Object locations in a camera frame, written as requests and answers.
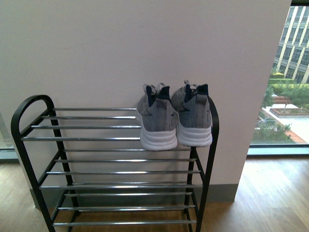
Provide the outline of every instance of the tree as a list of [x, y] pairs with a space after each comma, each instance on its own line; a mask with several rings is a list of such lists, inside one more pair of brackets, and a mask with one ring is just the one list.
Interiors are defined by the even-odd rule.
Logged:
[[262, 102], [262, 108], [266, 108], [268, 106], [272, 106], [274, 104], [273, 95], [274, 89], [272, 86], [268, 85], [265, 91], [265, 96]]
[[303, 111], [303, 106], [309, 103], [309, 87], [305, 84], [289, 84], [282, 85], [282, 95], [291, 99], [292, 103], [301, 107], [300, 112]]

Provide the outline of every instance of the shoe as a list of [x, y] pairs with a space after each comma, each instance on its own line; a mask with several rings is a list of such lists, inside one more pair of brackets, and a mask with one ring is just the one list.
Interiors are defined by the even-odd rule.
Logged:
[[184, 83], [185, 86], [171, 97], [172, 105], [179, 114], [178, 142], [186, 146], [208, 146], [212, 143], [208, 85]]
[[145, 95], [137, 106], [136, 119], [141, 125], [141, 145], [152, 151], [170, 150], [177, 146], [178, 114], [173, 109], [169, 86], [143, 86]]

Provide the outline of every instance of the planter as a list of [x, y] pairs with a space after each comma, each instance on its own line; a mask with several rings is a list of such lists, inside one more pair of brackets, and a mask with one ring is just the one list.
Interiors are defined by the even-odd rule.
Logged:
[[293, 109], [271, 108], [270, 112], [272, 112], [275, 116], [279, 118], [309, 117], [309, 110], [302, 109], [302, 112], [300, 112], [300, 108], [293, 108]]

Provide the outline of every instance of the building window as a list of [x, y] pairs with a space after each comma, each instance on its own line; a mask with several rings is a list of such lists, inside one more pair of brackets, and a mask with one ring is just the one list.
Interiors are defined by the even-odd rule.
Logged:
[[286, 18], [286, 23], [290, 23], [291, 20], [292, 20], [292, 15], [293, 15], [293, 12], [294, 12], [294, 8], [295, 7], [290, 7], [290, 11], [289, 11], [289, 14], [288, 14], [288, 17]]
[[303, 18], [301, 19], [300, 24], [306, 24], [307, 19], [308, 19], [308, 15], [309, 15], [309, 7], [306, 6], [305, 12], [304, 12]]
[[295, 72], [295, 68], [289, 67], [288, 71], [286, 72], [285, 78], [292, 79], [293, 75], [294, 75], [294, 72]]
[[305, 75], [305, 72], [297, 71], [295, 81], [297, 83], [301, 83], [301, 81], [304, 79], [304, 75]]
[[309, 40], [309, 28], [306, 29], [302, 45], [306, 46], [308, 43], [308, 40]]
[[295, 16], [295, 19], [294, 19], [294, 24], [298, 24], [301, 12], [303, 11], [303, 8], [304, 8], [303, 6], [298, 7], [298, 10], [297, 10], [297, 13], [296, 13], [296, 16]]
[[300, 57], [301, 51], [302, 51], [302, 48], [295, 48], [293, 55], [292, 55], [291, 62], [298, 63], [298, 59]]
[[282, 46], [278, 46], [278, 50], [277, 50], [277, 53], [276, 53], [277, 58], [280, 58], [281, 52], [282, 52]]
[[285, 41], [286, 34], [288, 33], [288, 29], [289, 29], [289, 27], [285, 27], [284, 30], [283, 30], [282, 37], [281, 37], [281, 42], [283, 42], [283, 43]]
[[301, 35], [303, 34], [304, 28], [305, 28], [304, 26], [300, 26], [298, 28], [298, 32], [297, 32], [297, 35], [296, 35], [296, 38], [295, 38], [295, 43], [299, 43], [300, 42]]
[[309, 64], [309, 50], [305, 50], [300, 64], [308, 66], [308, 64]]
[[283, 60], [289, 60], [290, 58], [290, 54], [291, 54], [291, 50], [292, 48], [291, 47], [286, 47], [285, 48], [285, 51], [284, 51], [284, 54], [283, 54]]
[[286, 66], [285, 66], [285, 65], [280, 65], [279, 72], [280, 72], [280, 73], [284, 73], [284, 72], [285, 72], [285, 69], [286, 69]]
[[293, 26], [293, 27], [292, 27], [292, 30], [291, 30], [291, 33], [290, 33], [290, 36], [289, 36], [289, 40], [288, 40], [288, 42], [292, 42], [292, 41], [293, 41], [293, 38], [294, 38], [294, 35], [295, 35], [296, 28], [297, 28], [297, 26]]

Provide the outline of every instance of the pavement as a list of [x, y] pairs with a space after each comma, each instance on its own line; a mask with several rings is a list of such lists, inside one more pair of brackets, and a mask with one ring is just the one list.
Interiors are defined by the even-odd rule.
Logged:
[[[263, 108], [268, 114], [274, 117], [277, 121], [282, 123], [283, 125], [290, 124], [291, 131], [298, 135], [301, 139], [303, 139], [306, 143], [309, 144], [309, 117], [295, 117], [295, 118], [282, 118], [275, 116], [272, 112], [270, 112], [270, 108], [281, 108], [284, 109], [285, 104], [273, 104], [271, 107]], [[288, 104], [286, 106], [287, 109], [298, 108], [293, 104]]]

